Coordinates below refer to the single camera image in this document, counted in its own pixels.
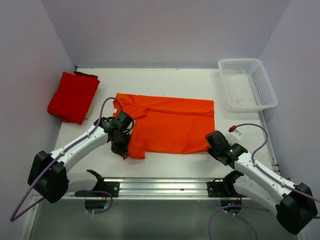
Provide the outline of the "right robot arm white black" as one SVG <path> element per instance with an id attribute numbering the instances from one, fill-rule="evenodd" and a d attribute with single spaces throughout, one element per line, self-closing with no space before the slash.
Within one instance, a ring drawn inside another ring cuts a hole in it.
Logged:
<path id="1" fill-rule="evenodd" d="M 263 166 L 243 146 L 230 144 L 220 131 L 207 134 L 205 139 L 209 155 L 232 168 L 222 181 L 208 182 L 209 191 L 220 197 L 242 195 L 256 201 L 293 235 L 318 216 L 316 201 L 306 184 L 295 184 Z"/>

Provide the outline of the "orange t shirt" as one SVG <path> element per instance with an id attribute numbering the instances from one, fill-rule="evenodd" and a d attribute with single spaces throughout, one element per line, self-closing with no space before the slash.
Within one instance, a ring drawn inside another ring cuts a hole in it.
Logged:
<path id="1" fill-rule="evenodd" d="M 128 155 L 206 152 L 206 135 L 215 130 L 214 101 L 206 99 L 117 93 L 113 102 L 134 120 Z"/>

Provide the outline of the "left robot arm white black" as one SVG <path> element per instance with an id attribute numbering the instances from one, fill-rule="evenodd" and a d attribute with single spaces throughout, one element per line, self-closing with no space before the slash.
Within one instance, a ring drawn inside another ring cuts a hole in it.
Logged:
<path id="1" fill-rule="evenodd" d="M 115 117 L 101 117 L 81 136 L 50 153 L 38 152 L 33 160 L 27 183 L 50 203 L 66 193 L 82 197 L 106 196 L 109 191 L 104 178 L 88 169 L 81 174 L 70 170 L 98 147 L 111 143 L 111 151 L 126 159 L 134 120 L 124 111 Z"/>

